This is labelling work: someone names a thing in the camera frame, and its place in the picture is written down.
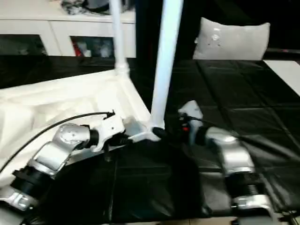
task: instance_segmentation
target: black table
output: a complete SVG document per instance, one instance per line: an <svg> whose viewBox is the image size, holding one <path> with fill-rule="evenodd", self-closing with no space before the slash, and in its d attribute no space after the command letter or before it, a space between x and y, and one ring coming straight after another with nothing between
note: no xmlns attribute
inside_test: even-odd
<svg viewBox="0 0 300 225"><path fill-rule="evenodd" d="M129 60L150 109L154 69ZM75 57L0 57L1 88L112 69ZM269 148L247 143L276 211L300 208L300 97L262 61L181 61L174 65L165 121L196 100L204 119ZM101 224L230 216L220 165L201 146L142 141L65 167L28 224Z"/></svg>

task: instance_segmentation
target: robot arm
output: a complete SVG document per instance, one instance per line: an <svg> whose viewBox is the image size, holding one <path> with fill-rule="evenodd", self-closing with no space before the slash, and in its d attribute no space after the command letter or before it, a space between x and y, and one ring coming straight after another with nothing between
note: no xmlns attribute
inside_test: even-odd
<svg viewBox="0 0 300 225"><path fill-rule="evenodd" d="M13 172L15 179L0 190L0 201L21 211L31 209L50 188L55 175L66 165L74 150L96 146L93 151L99 152L107 140L124 130L122 119L116 115L104 119L93 129L63 124L52 141L45 143L24 168Z"/></svg>
<svg viewBox="0 0 300 225"><path fill-rule="evenodd" d="M279 224L264 183L255 172L248 150L230 132L217 127L199 128L196 142L216 149L225 176L232 211L237 216L233 224Z"/></svg>

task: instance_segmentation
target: glass cabinet door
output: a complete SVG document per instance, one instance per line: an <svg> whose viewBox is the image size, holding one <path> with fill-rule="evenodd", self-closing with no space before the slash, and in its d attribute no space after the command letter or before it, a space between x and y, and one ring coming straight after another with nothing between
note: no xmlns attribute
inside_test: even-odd
<svg viewBox="0 0 300 225"><path fill-rule="evenodd" d="M112 37L71 36L75 56L114 58Z"/></svg>
<svg viewBox="0 0 300 225"><path fill-rule="evenodd" d="M0 34L0 55L47 55L39 35Z"/></svg>

